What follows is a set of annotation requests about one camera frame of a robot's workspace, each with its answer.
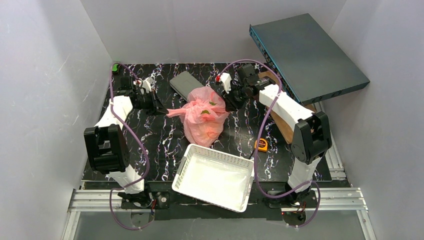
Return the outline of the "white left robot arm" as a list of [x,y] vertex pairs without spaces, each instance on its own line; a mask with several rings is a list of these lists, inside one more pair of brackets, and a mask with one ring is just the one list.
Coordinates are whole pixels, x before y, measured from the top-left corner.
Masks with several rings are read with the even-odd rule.
[[130,165],[124,122],[134,109],[145,110],[148,115],[168,113],[152,88],[153,81],[151,77],[121,77],[99,122],[83,133],[90,168],[112,177],[130,195],[143,192],[145,182]]

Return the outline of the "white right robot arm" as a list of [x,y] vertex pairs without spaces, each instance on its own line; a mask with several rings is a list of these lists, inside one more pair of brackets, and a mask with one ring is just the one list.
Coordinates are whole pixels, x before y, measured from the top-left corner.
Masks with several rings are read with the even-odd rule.
[[316,167],[332,146],[329,118],[323,111],[313,112],[288,96],[277,75],[260,77],[250,63],[239,67],[236,73],[238,80],[233,80],[225,70],[215,78],[215,83],[224,87],[221,96],[226,111],[235,112],[247,100],[254,99],[267,107],[266,119],[275,113],[292,131],[294,165],[285,192],[267,193],[259,183],[256,185],[269,199],[300,202],[310,192]]

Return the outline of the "pink plastic bag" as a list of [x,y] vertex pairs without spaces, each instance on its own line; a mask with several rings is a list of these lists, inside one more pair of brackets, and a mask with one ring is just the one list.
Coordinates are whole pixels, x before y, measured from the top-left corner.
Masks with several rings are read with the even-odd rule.
[[229,116],[225,101],[209,86],[193,89],[181,108],[169,109],[167,117],[179,117],[191,144],[210,147],[220,136]]

